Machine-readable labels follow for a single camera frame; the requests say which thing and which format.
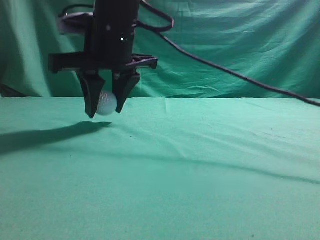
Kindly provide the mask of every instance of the green table surface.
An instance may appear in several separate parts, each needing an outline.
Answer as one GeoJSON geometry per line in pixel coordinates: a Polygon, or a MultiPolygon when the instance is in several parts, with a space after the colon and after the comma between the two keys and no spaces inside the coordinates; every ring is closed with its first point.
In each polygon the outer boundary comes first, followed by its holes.
{"type": "Polygon", "coordinates": [[[0,240],[319,240],[320,108],[0,100],[0,240]]]}

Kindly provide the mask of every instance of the green cloth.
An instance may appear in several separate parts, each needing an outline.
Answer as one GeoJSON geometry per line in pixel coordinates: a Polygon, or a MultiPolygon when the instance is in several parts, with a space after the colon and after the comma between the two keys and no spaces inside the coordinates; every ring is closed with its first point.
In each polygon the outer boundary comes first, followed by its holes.
{"type": "Polygon", "coordinates": [[[294,99],[3,98],[1,240],[316,240],[320,111],[294,99]]]}
{"type": "MultiPolygon", "coordinates": [[[[83,37],[59,35],[56,16],[69,4],[93,2],[0,0],[0,83],[27,96],[82,96],[74,73],[49,73],[48,54],[83,49],[83,37]]],[[[319,0],[150,3],[174,17],[175,27],[165,35],[185,50],[263,83],[320,97],[319,0]]],[[[139,18],[167,24],[143,8],[139,18]]],[[[157,56],[159,64],[157,70],[140,71],[141,82],[132,97],[282,97],[197,63],[144,29],[138,29],[134,48],[157,56]]],[[[110,73],[102,75],[110,89],[110,73]]]]}

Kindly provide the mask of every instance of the golf ball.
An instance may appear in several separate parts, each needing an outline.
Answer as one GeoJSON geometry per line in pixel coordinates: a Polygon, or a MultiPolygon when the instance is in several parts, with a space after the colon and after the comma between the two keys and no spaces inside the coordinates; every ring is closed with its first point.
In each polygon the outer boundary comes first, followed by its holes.
{"type": "Polygon", "coordinates": [[[116,111],[118,101],[116,96],[109,91],[102,91],[99,98],[97,114],[107,116],[116,111]]]}

